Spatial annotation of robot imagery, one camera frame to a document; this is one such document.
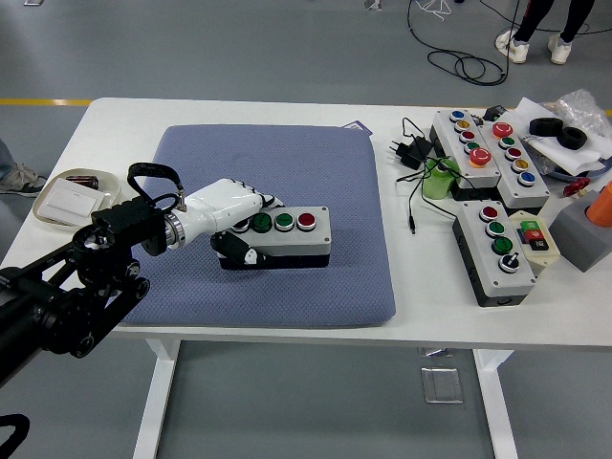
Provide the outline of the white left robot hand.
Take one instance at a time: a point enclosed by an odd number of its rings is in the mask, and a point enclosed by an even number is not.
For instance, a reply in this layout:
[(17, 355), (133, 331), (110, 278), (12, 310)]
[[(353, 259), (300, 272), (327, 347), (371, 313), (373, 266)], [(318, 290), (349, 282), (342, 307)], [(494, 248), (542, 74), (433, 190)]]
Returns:
[(268, 257), (251, 247), (230, 228), (250, 219), (263, 208), (278, 208), (283, 203), (272, 195), (232, 179), (220, 179), (190, 194), (182, 210), (174, 209), (174, 241), (178, 249), (206, 234), (215, 251), (240, 266), (267, 266)]

